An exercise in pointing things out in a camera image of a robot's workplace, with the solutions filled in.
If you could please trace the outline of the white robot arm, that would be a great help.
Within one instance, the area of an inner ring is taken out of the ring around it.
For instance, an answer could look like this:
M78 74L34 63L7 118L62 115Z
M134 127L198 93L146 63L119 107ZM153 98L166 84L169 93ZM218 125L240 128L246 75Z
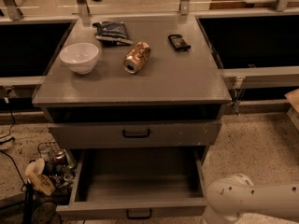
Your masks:
M243 174L210 183L201 224L235 224L244 214L287 220L299 218L299 183L254 185Z

